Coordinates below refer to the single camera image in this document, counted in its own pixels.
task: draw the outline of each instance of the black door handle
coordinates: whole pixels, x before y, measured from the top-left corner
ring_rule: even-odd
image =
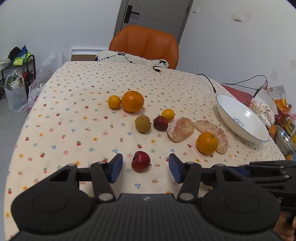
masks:
[[[134,11],[132,11],[132,9],[133,9],[133,6],[132,5],[128,5],[128,8],[126,10],[126,17],[124,18],[124,23],[128,23],[129,22],[129,18],[131,17],[131,13],[140,15],[139,12],[134,12]]]

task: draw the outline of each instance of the small red apple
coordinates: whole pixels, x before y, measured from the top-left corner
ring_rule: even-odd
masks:
[[[153,120],[153,126],[158,131],[164,131],[168,128],[168,120],[163,116],[158,116]]]
[[[150,166],[150,157],[146,152],[137,151],[133,157],[131,167],[136,172],[141,172]]]

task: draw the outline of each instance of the orange leather chair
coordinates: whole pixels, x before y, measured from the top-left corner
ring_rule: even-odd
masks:
[[[169,69],[176,69],[179,61],[179,50],[173,35],[136,25],[126,26],[116,34],[109,50],[150,60],[165,59]]]

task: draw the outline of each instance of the bowl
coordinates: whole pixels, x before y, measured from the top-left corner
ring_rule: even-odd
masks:
[[[223,122],[239,137],[250,142],[267,142],[269,133],[254,112],[236,99],[216,95],[217,107]]]
[[[276,134],[274,135],[274,140],[284,156],[296,153],[294,142],[290,139],[288,134],[279,126],[276,126]]]

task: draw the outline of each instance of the tablecloth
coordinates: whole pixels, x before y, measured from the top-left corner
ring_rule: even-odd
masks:
[[[212,82],[217,94],[231,96],[219,83]],[[108,107],[109,96],[122,96],[129,90],[144,96],[142,110],[128,113],[122,108]],[[215,96],[203,76],[172,69],[158,73],[151,67],[136,64],[66,62],[44,86],[15,146],[4,197],[6,239],[18,231],[10,212],[13,199],[68,163],[89,167],[121,153],[123,168],[117,182],[112,184],[118,197],[120,193],[176,195],[181,185],[170,173],[170,153],[183,162],[195,161],[207,168],[217,163],[237,166],[250,161],[285,159],[272,139],[254,144],[234,135],[219,117]],[[195,146],[198,130],[180,143],[174,143],[166,131],[153,127],[146,134],[136,130],[137,116],[147,115],[152,122],[166,108],[174,110],[175,119],[182,116],[192,121],[207,119],[221,126],[228,135],[228,151],[201,154]],[[143,173],[131,167],[138,150],[151,158],[152,166]],[[93,196],[90,182],[80,182],[80,189]]]

